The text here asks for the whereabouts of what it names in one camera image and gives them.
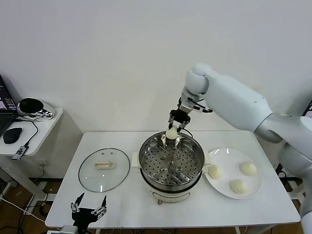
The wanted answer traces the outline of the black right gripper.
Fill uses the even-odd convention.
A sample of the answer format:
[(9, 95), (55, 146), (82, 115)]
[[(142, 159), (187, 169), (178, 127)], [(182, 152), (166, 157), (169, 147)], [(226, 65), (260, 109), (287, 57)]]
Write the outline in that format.
[(172, 128), (174, 121), (180, 123), (180, 125), (177, 129), (177, 132), (179, 133), (182, 129), (185, 129), (187, 124), (189, 124), (190, 117), (186, 112), (184, 112), (180, 109), (171, 110), (169, 113), (168, 130), (170, 130)]

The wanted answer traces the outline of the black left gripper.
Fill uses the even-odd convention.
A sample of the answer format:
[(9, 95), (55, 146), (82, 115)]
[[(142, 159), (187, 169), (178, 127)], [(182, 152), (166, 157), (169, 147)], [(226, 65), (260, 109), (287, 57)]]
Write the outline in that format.
[(87, 229), (91, 223), (95, 223), (98, 218), (103, 217), (107, 212), (107, 196), (101, 203), (101, 206), (97, 209), (90, 208), (79, 208), (79, 205), (84, 197), (85, 193), (78, 196), (74, 203), (71, 203), (72, 219), (74, 221), (73, 225), (78, 227), (78, 229)]

